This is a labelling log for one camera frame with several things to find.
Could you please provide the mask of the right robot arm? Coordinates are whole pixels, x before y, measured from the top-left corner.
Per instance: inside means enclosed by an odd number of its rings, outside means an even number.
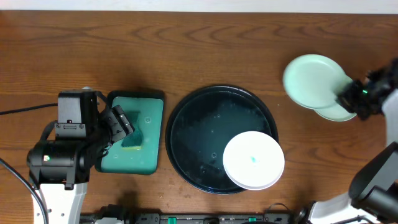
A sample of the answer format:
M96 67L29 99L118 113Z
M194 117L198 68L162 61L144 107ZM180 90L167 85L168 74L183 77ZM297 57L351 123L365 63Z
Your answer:
M313 202L296 216L296 223L397 222L397 59L355 80L336 102L361 120L381 114L386 122L386 148L353 178L347 193Z

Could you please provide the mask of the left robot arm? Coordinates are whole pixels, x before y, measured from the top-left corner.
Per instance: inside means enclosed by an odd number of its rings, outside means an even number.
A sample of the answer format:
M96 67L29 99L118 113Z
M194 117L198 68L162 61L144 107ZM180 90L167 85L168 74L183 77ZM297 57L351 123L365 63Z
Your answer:
M27 155L34 223L78 223L90 169L134 132L120 106L92 89L58 94L58 118Z

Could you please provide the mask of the green yellow scrub sponge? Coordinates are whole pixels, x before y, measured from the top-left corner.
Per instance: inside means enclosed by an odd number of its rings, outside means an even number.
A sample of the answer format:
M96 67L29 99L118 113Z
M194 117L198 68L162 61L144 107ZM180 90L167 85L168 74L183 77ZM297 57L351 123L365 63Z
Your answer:
M143 133L139 127L139 115L140 112L138 111L131 111L126 114L127 118L129 119L130 123L134 127L134 131L126 136L121 146L125 150L141 150L143 145Z

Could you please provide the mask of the mint plate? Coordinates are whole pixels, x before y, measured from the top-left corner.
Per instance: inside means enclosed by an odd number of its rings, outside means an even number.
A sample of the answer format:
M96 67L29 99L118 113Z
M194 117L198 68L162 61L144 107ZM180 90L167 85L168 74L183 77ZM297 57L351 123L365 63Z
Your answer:
M285 68L283 86L298 105L317 110L336 104L337 94L352 79L334 60L317 54L293 59Z
M346 85L350 84L352 81L353 80L346 75L341 78L338 84L333 87L335 102L331 106L323 109L317 109L315 110L315 112L322 118L330 121L344 122L354 118L356 116L356 113L347 112L341 105L336 102L337 95L343 90Z

